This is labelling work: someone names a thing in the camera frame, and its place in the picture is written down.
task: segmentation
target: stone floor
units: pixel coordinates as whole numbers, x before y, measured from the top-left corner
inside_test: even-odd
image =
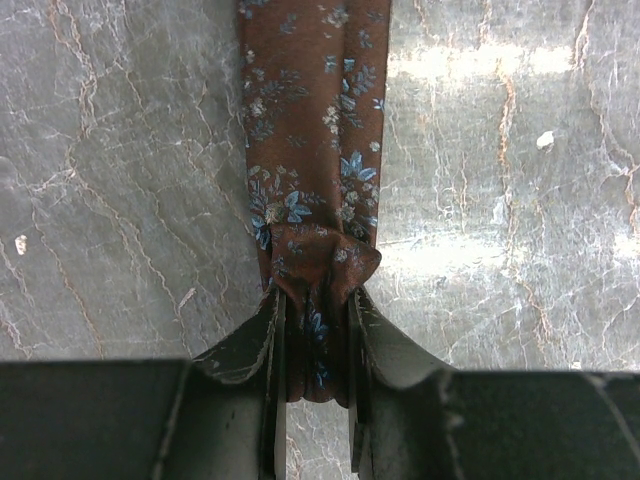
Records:
[[[0,358],[195,355],[253,312],[233,20],[0,2]],[[638,25],[634,0],[395,1],[368,287],[431,353],[640,369]],[[346,411],[289,413],[289,478],[351,478]]]

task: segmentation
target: brown floral fabric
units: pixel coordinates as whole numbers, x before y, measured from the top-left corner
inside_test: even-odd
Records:
[[[287,400],[348,403],[346,301],[375,250],[390,0],[240,0],[243,123],[263,288],[286,315]]]

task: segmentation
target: floral print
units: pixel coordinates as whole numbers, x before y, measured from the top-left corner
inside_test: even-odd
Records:
[[[348,404],[343,307],[380,261],[389,8],[238,0],[251,225],[263,287],[291,301],[289,401]]]

